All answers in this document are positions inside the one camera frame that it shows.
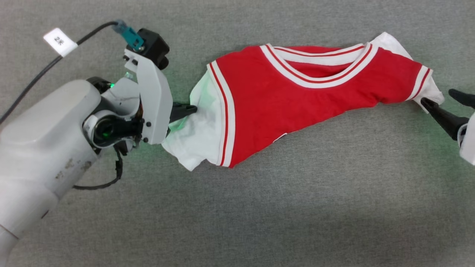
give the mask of black wire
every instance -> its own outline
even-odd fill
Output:
[[[79,46],[80,44],[84,43],[86,40],[91,38],[94,34],[98,33],[100,30],[104,29],[105,27],[111,26],[111,25],[117,25],[118,23],[116,21],[109,21],[107,23],[104,23],[103,25],[97,27],[93,31],[91,31],[89,34],[86,36],[82,37],[78,42],[77,45]],[[44,76],[46,72],[48,72],[56,63],[58,63],[60,60],[62,60],[62,56],[58,56],[55,58],[51,63],[48,64],[36,77],[28,84],[28,86],[21,92],[21,94],[18,96],[18,98],[13,102],[13,104],[8,108],[8,110],[5,112],[5,114],[2,115],[0,118],[0,124],[2,124],[8,116],[13,112],[13,110],[18,106],[20,101],[26,96],[26,94],[31,90],[31,88],[38,82],[41,77]]]
[[[75,185],[73,186],[74,189],[77,189],[77,190],[97,190],[97,189],[104,189],[104,188],[107,188],[113,184],[115,184],[117,181],[120,180],[120,178],[122,177],[122,167],[123,167],[123,163],[122,163],[122,157],[120,156],[120,152],[119,152],[119,149],[114,146],[114,149],[115,149],[115,152],[117,153],[117,158],[118,160],[115,161],[115,172],[116,172],[116,177],[114,180],[108,182],[108,183],[105,183],[105,184],[101,184],[101,185],[96,185],[96,186],[80,186],[80,185]]]

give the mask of white sleeve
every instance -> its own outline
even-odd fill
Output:
[[[162,146],[189,171],[205,159],[218,165],[221,100],[209,71],[191,91],[190,104],[198,107],[198,111],[171,123],[171,132]]]
[[[389,50],[394,54],[401,55],[403,57],[407,57],[412,60],[412,57],[409,53],[402,47],[402,45],[394,38],[391,34],[387,32],[381,33],[378,37],[376,37],[373,41],[371,41],[373,45],[381,47],[385,50]],[[420,100],[426,97],[438,104],[442,104],[444,102],[444,95],[442,92],[437,88],[437,85],[434,79],[431,77],[424,83],[424,87],[421,89],[419,94],[413,98],[422,109],[428,113],[428,111],[424,108],[424,106],[420,103]]]

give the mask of red and white shirt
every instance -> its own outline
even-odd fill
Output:
[[[422,96],[442,103],[432,70],[405,53],[383,33],[345,49],[267,44],[227,54],[208,64],[190,96],[198,112],[163,147],[189,170],[204,159],[232,168],[283,135],[348,110]]]

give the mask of jersey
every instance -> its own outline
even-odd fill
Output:
[[[192,91],[198,112],[163,147],[189,170],[204,159],[232,168],[280,137],[348,110],[422,96],[442,103],[432,70],[397,44],[384,33],[345,49],[267,44],[222,56]],[[391,46],[396,53],[385,49]]]

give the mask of gray background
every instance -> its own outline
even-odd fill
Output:
[[[3,0],[1,110],[73,40],[122,18],[171,47],[164,71],[186,101],[205,64],[247,45],[345,47],[383,31],[434,69],[446,94],[475,93],[473,0]],[[111,29],[53,68],[18,115],[62,84],[125,72]],[[444,107],[470,115],[447,99]],[[114,177],[109,152],[82,184]],[[9,266],[474,266],[475,169],[415,103],[355,110],[289,134],[229,170],[188,172],[161,146],[125,159],[123,179],[71,191],[13,250]]]

